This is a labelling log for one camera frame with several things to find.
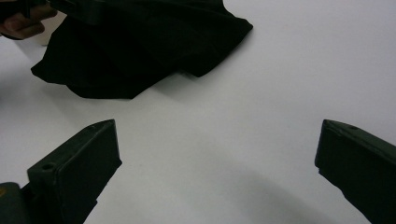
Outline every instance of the folded cloth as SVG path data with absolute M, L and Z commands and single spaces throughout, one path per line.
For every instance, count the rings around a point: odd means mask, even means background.
M 132 99 L 177 70 L 205 75 L 252 27 L 222 0 L 112 0 L 101 25 L 67 17 L 32 72 L 81 97 Z

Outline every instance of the white surface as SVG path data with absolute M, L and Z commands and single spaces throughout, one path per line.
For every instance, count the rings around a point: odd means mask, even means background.
M 87 224 L 368 223 L 314 158 L 324 119 L 396 144 L 396 3 L 225 5 L 255 26 L 240 48 L 205 77 L 172 75 L 132 101 L 44 83 L 30 67 L 45 49 L 2 38 L 0 182 L 26 184 L 62 142 L 115 119 L 123 165 Z

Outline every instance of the finger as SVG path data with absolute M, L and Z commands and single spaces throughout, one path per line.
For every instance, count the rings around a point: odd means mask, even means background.
M 13 37 L 16 37 L 18 39 L 26 39 L 29 37 L 32 37 L 34 35 L 39 35 L 43 33 L 45 30 L 45 27 L 43 23 L 38 22 L 35 24 L 31 24 L 30 26 L 23 28 L 19 31 L 9 31 L 6 27 L 3 25 L 0 25 L 0 33 L 3 33 L 5 35 L 10 35 Z
M 54 17 L 57 14 L 57 10 L 50 7 L 50 5 L 33 7 L 30 11 L 31 19 L 26 19 L 21 13 L 17 13 L 6 19 L 4 25 L 10 31 L 18 31 L 32 24 Z

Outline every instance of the human hand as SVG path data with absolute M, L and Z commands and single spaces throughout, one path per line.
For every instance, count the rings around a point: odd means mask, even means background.
M 1 2 L 12 2 L 15 0 L 0 0 Z M 49 4 L 36 6 L 30 9 L 30 19 L 23 17 L 21 13 L 17 13 L 7 18 L 4 23 L 0 24 L 0 33 L 9 35 L 18 39 L 26 39 L 34 35 L 44 32 L 45 27 L 41 21 L 55 17 L 57 10 L 50 7 Z

